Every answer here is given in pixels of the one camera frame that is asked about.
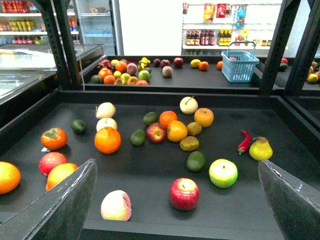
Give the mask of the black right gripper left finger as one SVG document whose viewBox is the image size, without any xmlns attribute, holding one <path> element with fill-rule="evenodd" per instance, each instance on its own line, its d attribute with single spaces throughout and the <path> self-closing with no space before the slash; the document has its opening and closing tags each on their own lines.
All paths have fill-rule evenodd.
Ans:
<svg viewBox="0 0 320 240">
<path fill-rule="evenodd" d="M 97 163 L 71 175 L 0 225 L 2 240 L 78 240 L 91 203 Z"/>
</svg>

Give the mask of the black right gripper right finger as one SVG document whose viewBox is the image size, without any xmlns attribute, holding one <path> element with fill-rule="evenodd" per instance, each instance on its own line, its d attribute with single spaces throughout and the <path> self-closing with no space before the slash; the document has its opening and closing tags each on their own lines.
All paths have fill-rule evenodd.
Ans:
<svg viewBox="0 0 320 240">
<path fill-rule="evenodd" d="M 286 240 L 320 238 L 320 192 L 269 160 L 258 165 L 259 180 Z"/>
</svg>

